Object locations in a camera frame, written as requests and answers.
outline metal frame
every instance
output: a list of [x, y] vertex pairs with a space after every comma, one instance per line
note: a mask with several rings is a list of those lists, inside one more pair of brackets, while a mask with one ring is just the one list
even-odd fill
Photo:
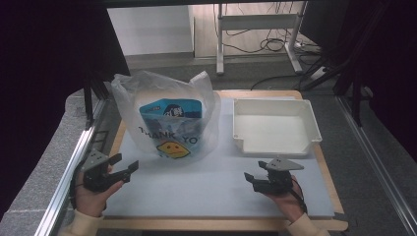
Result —
[[[95, 107], [93, 112], [94, 117], [100, 117], [101, 111], [107, 100], [100, 100]], [[37, 227], [36, 232], [34, 233], [35, 236], [40, 235], [49, 235], [55, 226], [55, 222], [58, 218], [60, 210], [66, 200], [66, 196], [68, 194], [68, 190], [71, 183], [71, 178], [73, 176], [74, 170], [77, 167], [77, 164], [86, 154], [87, 148], [89, 146], [89, 142], [92, 138], [92, 134], [95, 131], [96, 124], [98, 122], [93, 122], [89, 129], [84, 130], [80, 136], [80, 139], [76, 145], [76, 148], [71, 156], [71, 159], [65, 169], [65, 172], [58, 183], [58, 187], [55, 190], [55, 193], [52, 197], [51, 202], [49, 203], [48, 208], [43, 215], [42, 220]]]
[[303, 69], [297, 60], [294, 52], [294, 44], [301, 27], [301, 22], [306, 10], [307, 1], [303, 1], [300, 11], [297, 14], [280, 15], [251, 15], [251, 16], [223, 16], [222, 4], [218, 4], [217, 13], [217, 74], [224, 74], [224, 30], [269, 30], [269, 29], [293, 29], [293, 33], [287, 43], [285, 50], [291, 61], [296, 74], [301, 74]]

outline human hand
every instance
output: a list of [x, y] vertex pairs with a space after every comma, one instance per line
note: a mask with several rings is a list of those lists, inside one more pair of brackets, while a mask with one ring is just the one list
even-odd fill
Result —
[[[293, 183], [297, 181], [294, 175], [291, 175]], [[302, 191], [298, 183], [294, 183], [292, 189], [298, 196], [303, 198]], [[295, 222], [303, 214], [304, 210], [301, 209], [300, 203], [290, 193], [282, 195], [267, 195], [278, 206], [279, 210], [285, 215], [285, 217], [291, 222]]]
[[83, 186], [84, 173], [81, 172], [76, 182], [76, 203], [77, 211], [91, 217], [101, 217], [106, 201], [110, 196], [122, 188], [124, 182], [119, 181], [102, 193], [92, 192]]

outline white plastic bag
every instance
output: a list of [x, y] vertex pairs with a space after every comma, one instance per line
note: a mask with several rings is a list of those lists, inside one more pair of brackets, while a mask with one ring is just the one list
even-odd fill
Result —
[[206, 72], [184, 83], [141, 71], [133, 77], [115, 75], [111, 85], [127, 131], [141, 151], [203, 157], [217, 146], [221, 102]]

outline white plastic tray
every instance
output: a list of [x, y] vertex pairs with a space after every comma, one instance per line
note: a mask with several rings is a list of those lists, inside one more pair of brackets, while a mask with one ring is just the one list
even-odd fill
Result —
[[306, 155], [322, 136], [309, 100], [235, 99], [233, 139], [244, 153]]

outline metal table leg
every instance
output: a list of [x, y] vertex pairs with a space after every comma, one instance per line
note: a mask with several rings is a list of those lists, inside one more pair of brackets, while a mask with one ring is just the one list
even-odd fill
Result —
[[294, 52], [294, 44], [295, 40], [297, 39], [298, 31], [301, 27], [301, 22], [303, 20], [304, 12], [306, 10], [307, 1], [303, 2], [300, 11], [297, 13], [297, 18], [295, 19], [294, 28], [292, 30], [291, 37], [287, 43], [285, 43], [285, 50], [287, 51], [289, 60], [291, 61], [292, 67], [296, 74], [302, 74], [303, 69], [301, 68], [300, 63], [297, 60]]
[[222, 21], [222, 5], [218, 4], [218, 14], [217, 14], [217, 74], [224, 74], [224, 62], [223, 62], [223, 28], [221, 25]]

